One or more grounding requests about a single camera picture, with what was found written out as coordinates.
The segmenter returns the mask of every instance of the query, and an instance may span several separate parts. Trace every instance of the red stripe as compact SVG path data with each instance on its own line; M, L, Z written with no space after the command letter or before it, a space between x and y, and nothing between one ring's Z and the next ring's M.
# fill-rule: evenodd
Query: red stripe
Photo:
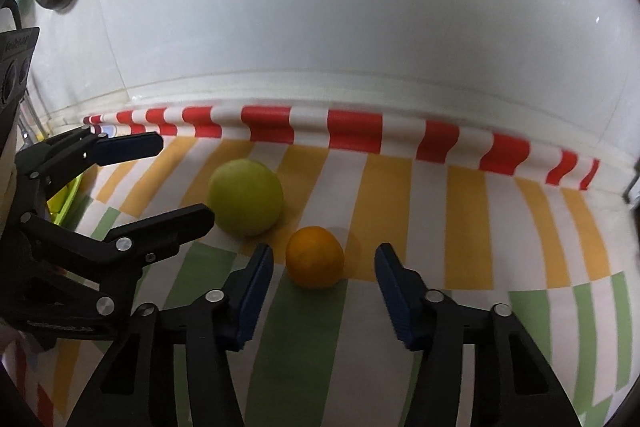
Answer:
M139 123L133 123L133 119L131 116L132 113L133 113L132 110L120 111L119 113L116 114L116 120L118 120L118 122L120 123L125 123L126 125L131 127L131 134L146 132L146 127L144 125L141 125Z
M546 183L549 185L559 185L565 174L571 172L578 163L578 155L575 152L562 149L562 159L546 176Z
M44 427L53 427L53 402L38 384L38 420Z
M293 143L294 131L289 124L290 107L245 105L240 120L251 131L252 142Z
M589 174L587 174L580 182L580 190L587 190L587 188L589 188L589 184L591 183L591 180L593 180L593 177L596 175L598 167L600 167L600 160L594 158L593 165L591 166Z
M148 123L155 123L160 128L160 134L163 136L176 136L178 128L173 123L167 123L164 119L164 110L166 107L158 109L149 109L145 118Z
M497 172L513 176L516 167L529 156L531 144L522 138L494 133L494 144L480 159L481 171Z
M18 388L18 393L25 398L26 388L25 380L27 378L27 355L25 355L22 346L18 343L15 344L15 386Z
M326 118L329 148L380 154L382 115L330 109Z
M451 123L427 120L424 126L424 138L415 153L417 160L444 163L447 153L460 137L460 127Z
M222 127L211 120L211 109L211 106L185 107L182 111L182 119L193 125L197 138L222 137Z

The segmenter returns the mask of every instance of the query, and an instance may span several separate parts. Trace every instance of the blue gripper pad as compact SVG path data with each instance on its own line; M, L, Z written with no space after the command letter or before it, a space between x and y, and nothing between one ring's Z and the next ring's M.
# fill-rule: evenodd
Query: blue gripper pad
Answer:
M226 280L222 290L229 295L230 315L237 326L234 351L240 351L254 337L272 275L273 251L260 243L247 266L232 272Z
M391 317L396 337L408 349L415 349L414 320L422 312L422 298L427 292L420 275L402 267L389 243L376 250L374 267L378 286L385 299L386 311Z

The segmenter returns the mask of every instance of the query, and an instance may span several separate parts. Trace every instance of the yellow object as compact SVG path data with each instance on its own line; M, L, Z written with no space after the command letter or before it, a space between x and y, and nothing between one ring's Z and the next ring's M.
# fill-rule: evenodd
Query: yellow object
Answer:
M242 158L213 172L207 204L222 230L246 237L265 232L276 223L284 197L276 174L259 162Z
M329 288L342 277L344 252L338 240L322 227L294 233L285 252L291 280L303 288Z
M65 204L66 197L69 194L69 187L65 185L60 188L58 193L53 196L49 201L47 201L47 206L49 207L49 212L51 214L57 214L60 210L62 210L63 205Z

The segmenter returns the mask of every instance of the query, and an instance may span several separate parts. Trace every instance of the green apple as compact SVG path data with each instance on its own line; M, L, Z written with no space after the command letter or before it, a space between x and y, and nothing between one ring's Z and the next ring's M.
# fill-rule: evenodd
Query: green apple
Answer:
M253 160L231 160L218 167L209 180L207 204L216 224L236 237L257 235L280 217L284 198L274 172Z

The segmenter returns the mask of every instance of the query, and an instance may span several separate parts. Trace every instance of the red and white striped edge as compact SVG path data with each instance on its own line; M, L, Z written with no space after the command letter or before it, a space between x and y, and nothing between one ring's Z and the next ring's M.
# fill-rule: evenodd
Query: red and white striped edge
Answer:
M600 161L488 130L394 114L318 107L216 105L124 110L88 116L95 132L310 145L415 158L587 190Z

